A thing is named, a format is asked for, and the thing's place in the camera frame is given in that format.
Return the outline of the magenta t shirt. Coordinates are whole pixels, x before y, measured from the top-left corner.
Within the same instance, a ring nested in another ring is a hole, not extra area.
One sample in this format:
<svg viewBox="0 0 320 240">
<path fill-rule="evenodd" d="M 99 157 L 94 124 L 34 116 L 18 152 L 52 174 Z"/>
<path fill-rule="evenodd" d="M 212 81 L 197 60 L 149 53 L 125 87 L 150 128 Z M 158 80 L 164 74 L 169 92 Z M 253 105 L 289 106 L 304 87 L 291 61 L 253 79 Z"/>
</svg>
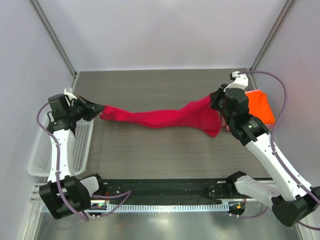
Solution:
<svg viewBox="0 0 320 240">
<path fill-rule="evenodd" d="M 192 101 L 181 109 L 161 109 L 145 112 L 130 112 L 106 105 L 99 115 L 101 120 L 142 125 L 153 129 L 187 127 L 216 137 L 221 128 L 217 111 L 210 107 L 210 97 Z"/>
</svg>

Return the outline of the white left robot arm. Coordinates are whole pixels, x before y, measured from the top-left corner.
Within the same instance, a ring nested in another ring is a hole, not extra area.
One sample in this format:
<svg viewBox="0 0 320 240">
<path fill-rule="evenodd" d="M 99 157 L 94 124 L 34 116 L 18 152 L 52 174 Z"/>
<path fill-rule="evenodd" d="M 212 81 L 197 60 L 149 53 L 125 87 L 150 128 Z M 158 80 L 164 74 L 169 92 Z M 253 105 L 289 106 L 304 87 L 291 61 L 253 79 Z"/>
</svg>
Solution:
<svg viewBox="0 0 320 240">
<path fill-rule="evenodd" d="M 40 128 L 50 137 L 51 170 L 47 183 L 39 188 L 39 195 L 54 219 L 76 215 L 88 222 L 90 218 L 85 211 L 91 206 L 91 197 L 102 199 L 107 188 L 97 173 L 83 179 L 76 177 L 73 169 L 76 127 L 79 120 L 92 121 L 105 107 L 70 92 L 49 97 L 45 106 L 50 107 L 49 123 L 41 124 Z"/>
</svg>

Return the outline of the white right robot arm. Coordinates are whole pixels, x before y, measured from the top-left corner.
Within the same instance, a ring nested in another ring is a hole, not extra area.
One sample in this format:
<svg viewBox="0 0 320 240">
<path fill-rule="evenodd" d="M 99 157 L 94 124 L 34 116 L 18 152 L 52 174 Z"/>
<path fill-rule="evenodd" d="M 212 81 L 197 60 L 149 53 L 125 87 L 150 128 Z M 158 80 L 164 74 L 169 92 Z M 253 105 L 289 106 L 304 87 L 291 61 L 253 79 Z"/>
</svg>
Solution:
<svg viewBox="0 0 320 240">
<path fill-rule="evenodd" d="M 290 164 L 272 140 L 265 124 L 249 113 L 249 99 L 241 88 L 222 84 L 210 94 L 210 107 L 220 112 L 230 133 L 260 161 L 275 186 L 244 172 L 230 175 L 225 191 L 231 198 L 246 195 L 270 208 L 279 222 L 291 227 L 320 205 L 320 188 L 312 186 Z"/>
</svg>

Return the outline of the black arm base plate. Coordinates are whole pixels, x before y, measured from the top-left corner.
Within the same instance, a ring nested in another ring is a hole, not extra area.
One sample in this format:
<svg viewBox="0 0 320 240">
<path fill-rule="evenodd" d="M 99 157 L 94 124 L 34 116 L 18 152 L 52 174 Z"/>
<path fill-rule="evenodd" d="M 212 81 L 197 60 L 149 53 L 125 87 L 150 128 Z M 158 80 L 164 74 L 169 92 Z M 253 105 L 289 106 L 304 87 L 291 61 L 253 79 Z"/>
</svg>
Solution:
<svg viewBox="0 0 320 240">
<path fill-rule="evenodd" d="M 131 191 L 126 205 L 217 205 L 223 200 L 250 198 L 230 193 L 223 178 L 104 179 L 103 183 L 98 195 L 111 197 Z"/>
</svg>

